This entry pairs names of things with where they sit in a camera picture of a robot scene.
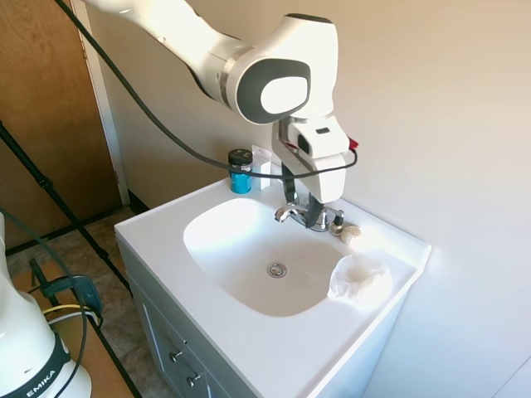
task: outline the cabinet knob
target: cabinet knob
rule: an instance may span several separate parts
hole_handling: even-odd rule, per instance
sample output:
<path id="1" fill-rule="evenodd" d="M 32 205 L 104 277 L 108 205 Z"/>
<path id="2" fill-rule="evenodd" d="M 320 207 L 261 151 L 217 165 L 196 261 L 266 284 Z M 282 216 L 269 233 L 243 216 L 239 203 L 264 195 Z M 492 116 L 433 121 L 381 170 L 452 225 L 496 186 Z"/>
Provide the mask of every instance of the cabinet knob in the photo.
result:
<path id="1" fill-rule="evenodd" d="M 177 362 L 177 359 L 183 354 L 183 352 L 177 350 L 177 352 L 170 352 L 169 353 L 169 360 L 173 363 Z"/>
<path id="2" fill-rule="evenodd" d="M 186 378 L 186 382 L 187 382 L 187 384 L 188 384 L 188 386 L 189 386 L 190 388 L 193 388 L 193 387 L 196 385 L 195 382 L 196 382 L 197 380 L 199 380 L 200 378 L 201 378 L 201 376 L 199 376 L 198 374 L 196 374 L 196 376 L 195 376 L 194 378 L 191 378 L 190 376 L 188 376 L 188 377 Z"/>

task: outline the door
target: door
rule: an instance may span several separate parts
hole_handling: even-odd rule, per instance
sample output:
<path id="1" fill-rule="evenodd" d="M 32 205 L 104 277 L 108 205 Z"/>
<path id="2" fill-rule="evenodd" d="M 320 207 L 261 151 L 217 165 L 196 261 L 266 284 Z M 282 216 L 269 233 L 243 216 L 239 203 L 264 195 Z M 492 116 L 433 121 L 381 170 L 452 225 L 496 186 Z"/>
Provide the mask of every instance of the door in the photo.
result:
<path id="1" fill-rule="evenodd" d="M 80 218 L 121 205 L 80 37 L 52 0 L 0 1 L 0 120 Z M 70 222 L 0 141 L 0 205 L 40 235 Z M 28 241 L 7 222 L 7 246 Z"/>

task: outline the drain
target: drain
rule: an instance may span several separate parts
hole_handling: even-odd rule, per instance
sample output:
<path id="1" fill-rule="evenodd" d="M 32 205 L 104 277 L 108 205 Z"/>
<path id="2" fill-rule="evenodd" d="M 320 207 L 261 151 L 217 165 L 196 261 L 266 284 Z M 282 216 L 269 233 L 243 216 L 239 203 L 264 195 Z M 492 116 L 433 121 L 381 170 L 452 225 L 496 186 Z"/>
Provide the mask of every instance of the drain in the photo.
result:
<path id="1" fill-rule="evenodd" d="M 283 264 L 273 264 L 267 267 L 267 274 L 273 278 L 282 278 L 288 273 L 288 269 Z"/>

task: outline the door frame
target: door frame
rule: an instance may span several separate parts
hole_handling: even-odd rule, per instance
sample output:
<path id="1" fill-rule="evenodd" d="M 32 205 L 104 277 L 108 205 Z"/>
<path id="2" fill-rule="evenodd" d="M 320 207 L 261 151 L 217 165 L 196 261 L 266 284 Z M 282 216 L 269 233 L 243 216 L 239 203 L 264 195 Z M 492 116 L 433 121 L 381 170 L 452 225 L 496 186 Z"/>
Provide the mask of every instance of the door frame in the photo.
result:
<path id="1" fill-rule="evenodd" d="M 71 0 L 71 5 L 74 14 L 79 18 L 81 23 L 85 25 L 86 30 L 92 34 L 89 15 L 87 14 L 85 4 L 81 0 Z M 118 184 L 119 197 L 122 200 L 122 204 L 127 206 L 129 204 L 129 188 L 125 178 L 124 164 L 122 163 L 122 156 L 119 150 L 118 136 L 114 126 L 113 115 L 110 112 L 109 97 L 107 96 L 107 89 L 105 88 L 103 73 L 101 72 L 100 60 L 98 59 L 98 53 L 96 50 L 86 41 L 81 32 L 78 31 L 78 34 L 80 35 L 81 44 L 85 53 L 85 61 L 89 70 L 90 81 L 92 82 L 98 111 L 100 112 L 105 141 L 107 142 L 110 160 Z"/>

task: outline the chrome faucet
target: chrome faucet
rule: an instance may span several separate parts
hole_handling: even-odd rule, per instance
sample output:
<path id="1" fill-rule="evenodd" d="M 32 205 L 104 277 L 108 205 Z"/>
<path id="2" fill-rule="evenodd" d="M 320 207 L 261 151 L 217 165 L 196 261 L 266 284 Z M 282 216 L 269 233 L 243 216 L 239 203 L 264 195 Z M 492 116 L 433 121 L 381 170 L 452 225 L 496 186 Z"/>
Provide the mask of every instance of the chrome faucet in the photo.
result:
<path id="1" fill-rule="evenodd" d="M 330 221 L 329 212 L 335 216 L 333 221 Z M 288 203 L 275 212 L 275 220 L 278 222 L 284 222 L 289 216 L 291 216 L 291 218 L 293 218 L 299 224 L 306 226 L 306 217 L 308 214 L 308 206 L 302 206 L 299 203 Z M 331 222 L 337 226 L 341 226 L 343 224 L 343 211 L 333 209 L 332 207 L 323 206 L 323 209 L 317 217 L 317 221 L 309 228 L 312 231 L 325 232 L 329 230 Z"/>

